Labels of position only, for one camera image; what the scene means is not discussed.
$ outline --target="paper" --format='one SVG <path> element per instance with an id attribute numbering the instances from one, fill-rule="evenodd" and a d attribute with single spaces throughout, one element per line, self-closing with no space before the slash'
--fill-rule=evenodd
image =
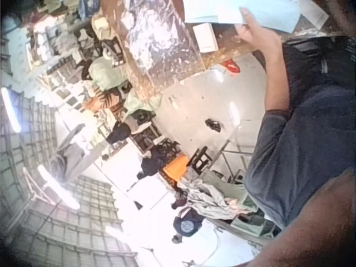
<path id="1" fill-rule="evenodd" d="M 244 23 L 246 7 L 264 27 L 292 33 L 300 17 L 298 0 L 184 0 L 185 22 Z"/>
<path id="2" fill-rule="evenodd" d="M 329 18 L 329 15 L 312 0 L 299 0 L 299 5 L 301 14 L 317 29 L 321 29 Z"/>
<path id="3" fill-rule="evenodd" d="M 201 53 L 214 52 L 219 50 L 210 23 L 204 23 L 193 27 L 196 41 Z"/>

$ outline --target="red object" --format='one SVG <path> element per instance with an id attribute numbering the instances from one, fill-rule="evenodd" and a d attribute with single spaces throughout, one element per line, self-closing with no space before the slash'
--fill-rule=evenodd
<path id="1" fill-rule="evenodd" d="M 228 69 L 228 71 L 232 73 L 240 73 L 240 67 L 235 63 L 235 61 L 231 60 L 226 60 L 223 63 L 220 63 L 220 65 L 224 66 L 225 68 Z"/>

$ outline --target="fingers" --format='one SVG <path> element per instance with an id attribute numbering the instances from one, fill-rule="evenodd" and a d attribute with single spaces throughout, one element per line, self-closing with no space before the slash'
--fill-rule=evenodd
<path id="1" fill-rule="evenodd" d="M 247 8 L 240 7 L 240 10 L 241 14 L 243 15 L 244 19 L 252 30 L 261 27 L 260 24 L 258 24 L 258 22 L 256 21 L 255 17 L 249 12 Z"/>
<path id="2" fill-rule="evenodd" d="M 235 24 L 235 29 L 237 30 L 239 35 L 243 35 L 249 30 L 249 27 L 243 24 Z"/>

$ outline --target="black chair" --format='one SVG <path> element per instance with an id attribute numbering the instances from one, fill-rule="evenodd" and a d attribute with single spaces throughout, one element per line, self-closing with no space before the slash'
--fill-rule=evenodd
<path id="1" fill-rule="evenodd" d="M 212 161 L 211 157 L 206 153 L 206 151 L 207 146 L 204 146 L 202 149 L 197 149 L 193 157 L 187 163 L 187 167 L 191 166 L 193 170 L 195 170 L 199 175 L 202 174 L 204 168 Z"/>

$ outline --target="orange chair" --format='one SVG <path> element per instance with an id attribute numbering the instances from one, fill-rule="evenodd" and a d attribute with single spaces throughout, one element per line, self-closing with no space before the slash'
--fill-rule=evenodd
<path id="1" fill-rule="evenodd" d="M 163 168 L 163 171 L 176 182 L 179 182 L 184 173 L 187 170 L 187 164 L 189 158 L 184 154 L 179 154 L 174 160 L 171 161 L 166 167 Z"/>

